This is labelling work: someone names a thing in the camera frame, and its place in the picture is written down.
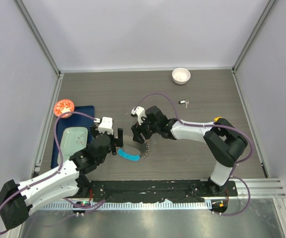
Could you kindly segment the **large keyring with small rings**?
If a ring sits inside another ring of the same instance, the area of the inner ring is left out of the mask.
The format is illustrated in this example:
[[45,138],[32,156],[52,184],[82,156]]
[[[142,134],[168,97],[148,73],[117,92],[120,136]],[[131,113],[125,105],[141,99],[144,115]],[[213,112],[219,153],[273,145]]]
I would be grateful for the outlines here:
[[133,136],[123,135],[123,147],[117,149],[117,154],[129,161],[139,161],[146,158],[150,153],[150,141],[144,140],[142,144],[135,142]]

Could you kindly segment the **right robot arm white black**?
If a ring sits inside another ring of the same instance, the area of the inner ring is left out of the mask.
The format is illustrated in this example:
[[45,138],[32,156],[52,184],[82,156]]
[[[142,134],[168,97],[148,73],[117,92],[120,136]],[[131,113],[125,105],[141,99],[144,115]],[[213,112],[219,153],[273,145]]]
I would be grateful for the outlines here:
[[156,106],[148,109],[135,107],[131,116],[137,118],[136,124],[131,127],[133,141],[140,144],[154,134],[164,139],[206,143],[216,159],[216,164],[208,178],[205,192],[214,196],[225,191],[233,168],[248,145],[246,138],[224,118],[209,123],[169,119]]

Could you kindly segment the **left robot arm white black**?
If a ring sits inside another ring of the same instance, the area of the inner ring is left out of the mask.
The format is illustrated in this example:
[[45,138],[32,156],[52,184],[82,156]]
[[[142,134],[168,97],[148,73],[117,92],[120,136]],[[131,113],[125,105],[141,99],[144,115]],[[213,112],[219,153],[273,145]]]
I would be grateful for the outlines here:
[[16,183],[7,181],[0,191],[0,217],[7,231],[24,223],[38,209],[58,199],[86,197],[90,182],[86,174],[102,164],[109,153],[123,146],[123,130],[117,137],[99,133],[82,150],[54,169],[35,178]]

